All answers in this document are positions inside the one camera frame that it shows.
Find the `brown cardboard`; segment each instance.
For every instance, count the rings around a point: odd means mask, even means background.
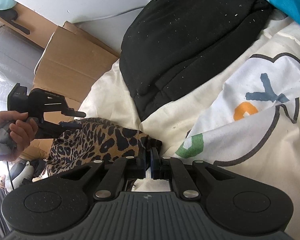
[[[80,32],[74,34],[58,27],[38,63],[33,88],[64,95],[69,107],[78,110],[95,81],[109,71],[116,60],[116,56],[83,38]],[[51,112],[45,113],[44,119],[59,123],[73,117]],[[51,144],[52,139],[34,140],[21,157],[46,158]]]
[[[116,57],[120,57],[120,54],[116,52],[114,49],[110,48],[108,45],[104,44],[102,41],[100,41],[98,38],[95,38],[94,36],[90,35],[86,31],[80,29],[79,27],[76,27],[74,24],[65,22],[63,25],[63,28],[74,33],[77,35],[80,35],[81,37],[87,39],[88,41],[94,43],[95,45],[98,45],[102,49],[105,49],[106,51],[110,52]]]
[[[22,34],[29,40],[38,44],[42,48],[46,48],[50,37],[57,28],[57,25],[22,4],[17,3],[13,9],[16,10],[18,14],[18,18],[15,20],[15,22],[29,29],[29,35],[26,35],[19,29],[13,27],[2,18],[0,18],[0,21],[18,33]]]

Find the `black cable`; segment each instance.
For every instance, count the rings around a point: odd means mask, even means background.
[[[13,186],[13,182],[12,182],[12,178],[11,178],[11,173],[10,173],[10,171],[9,171],[8,162],[6,162],[6,166],[8,167],[8,176],[9,176],[9,178],[10,178],[10,182],[11,182],[12,190],[14,190],[14,186]]]

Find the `circular cap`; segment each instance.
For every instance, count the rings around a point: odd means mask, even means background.
[[[95,196],[98,198],[107,198],[111,196],[111,192],[108,190],[99,190],[95,193]]]
[[[233,198],[234,205],[246,212],[261,212],[270,206],[269,198],[259,192],[241,192]]]
[[[197,197],[199,196],[199,192],[196,191],[196,190],[186,190],[183,192],[183,196],[187,197],[187,198],[194,198],[194,197]]]
[[[24,200],[24,205],[30,211],[45,213],[57,209],[61,204],[61,197],[53,192],[39,191],[29,195]]]

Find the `clothing pile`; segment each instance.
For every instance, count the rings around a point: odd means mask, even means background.
[[[80,111],[83,130],[53,143],[50,175],[156,147],[283,190],[286,233],[300,240],[300,0],[152,0]]]

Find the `leopard print fabric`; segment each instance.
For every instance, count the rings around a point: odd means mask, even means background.
[[[49,176],[94,160],[111,164],[119,157],[137,156],[152,147],[158,152],[161,150],[161,141],[107,119],[86,118],[73,122],[81,123],[82,130],[68,130],[53,140],[46,163]]]

